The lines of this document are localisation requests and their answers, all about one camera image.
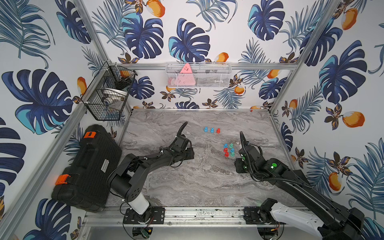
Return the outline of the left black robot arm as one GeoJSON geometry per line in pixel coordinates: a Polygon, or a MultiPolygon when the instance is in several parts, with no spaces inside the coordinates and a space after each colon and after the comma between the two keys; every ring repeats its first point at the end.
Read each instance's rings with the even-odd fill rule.
{"type": "Polygon", "coordinates": [[[176,168],[176,163],[194,159],[192,142],[182,134],[187,124],[182,124],[168,147],[160,147],[159,152],[146,156],[126,155],[107,178],[107,186],[130,206],[124,224],[147,224],[156,219],[151,204],[142,194],[149,173],[162,167],[176,168]]]}

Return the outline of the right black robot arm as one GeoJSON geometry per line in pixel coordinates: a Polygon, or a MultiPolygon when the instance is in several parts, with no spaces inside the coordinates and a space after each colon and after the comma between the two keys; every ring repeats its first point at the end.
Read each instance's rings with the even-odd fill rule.
{"type": "Polygon", "coordinates": [[[299,170],[291,170],[278,159],[266,160],[261,147],[249,143],[240,132],[239,174],[248,174],[257,183],[265,182],[285,191],[303,204],[309,213],[292,209],[268,198],[259,207],[258,222],[284,223],[322,240],[358,240],[363,234],[364,214],[348,209],[317,192],[299,170]]]}

